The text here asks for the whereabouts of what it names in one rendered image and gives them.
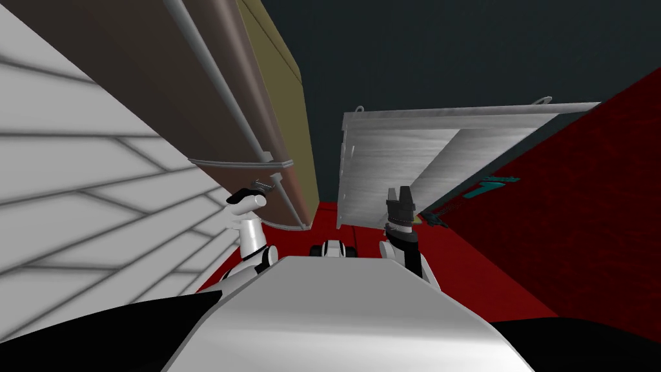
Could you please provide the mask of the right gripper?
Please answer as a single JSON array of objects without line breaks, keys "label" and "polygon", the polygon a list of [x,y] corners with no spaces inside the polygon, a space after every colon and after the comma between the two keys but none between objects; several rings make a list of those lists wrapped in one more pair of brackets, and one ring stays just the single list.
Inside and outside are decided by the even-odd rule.
[{"label": "right gripper", "polygon": [[399,199],[396,188],[389,188],[387,195],[387,219],[394,224],[412,224],[415,220],[415,204],[409,186],[399,187]]}]

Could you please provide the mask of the small brown cabinet door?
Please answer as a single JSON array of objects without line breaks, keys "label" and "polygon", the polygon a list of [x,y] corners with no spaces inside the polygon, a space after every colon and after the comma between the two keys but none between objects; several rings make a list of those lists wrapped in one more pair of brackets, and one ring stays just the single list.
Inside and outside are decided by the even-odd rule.
[{"label": "small brown cabinet door", "polygon": [[[251,189],[251,183],[255,180],[262,181],[268,185],[274,182],[270,176],[280,173],[282,184],[289,195],[291,202],[298,212],[298,216],[306,225],[312,225],[316,209],[319,205],[316,183],[309,178],[298,174],[297,168],[292,160],[285,162],[268,163],[246,163],[246,162],[218,162],[190,160],[197,165],[205,174],[219,183],[230,194],[241,189]],[[283,198],[275,188],[265,194],[267,204],[256,209],[254,213],[265,223],[274,228],[290,230],[298,228],[295,219],[286,207]]]}]

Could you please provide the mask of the brown cabinet with olive side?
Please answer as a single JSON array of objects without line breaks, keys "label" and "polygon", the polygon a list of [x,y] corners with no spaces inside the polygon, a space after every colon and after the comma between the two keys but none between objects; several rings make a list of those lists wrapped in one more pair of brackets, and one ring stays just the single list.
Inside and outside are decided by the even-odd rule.
[{"label": "brown cabinet with olive side", "polygon": [[261,0],[237,1],[287,153],[298,174],[316,183],[298,66]]}]

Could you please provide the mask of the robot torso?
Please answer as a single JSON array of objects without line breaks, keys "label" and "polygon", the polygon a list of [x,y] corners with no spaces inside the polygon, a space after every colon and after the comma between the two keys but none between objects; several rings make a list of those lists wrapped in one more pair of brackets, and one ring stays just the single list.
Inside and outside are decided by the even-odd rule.
[{"label": "robot torso", "polygon": [[206,311],[162,372],[534,372],[429,266],[256,252],[208,291]]}]

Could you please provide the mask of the large brown cabinet door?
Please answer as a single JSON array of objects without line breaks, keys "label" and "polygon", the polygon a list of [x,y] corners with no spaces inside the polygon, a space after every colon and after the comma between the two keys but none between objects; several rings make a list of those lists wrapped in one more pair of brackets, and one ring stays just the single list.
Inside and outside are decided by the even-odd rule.
[{"label": "large brown cabinet door", "polygon": [[[270,162],[292,160],[237,0],[183,0]],[[0,0],[193,160],[260,163],[163,0]]]}]

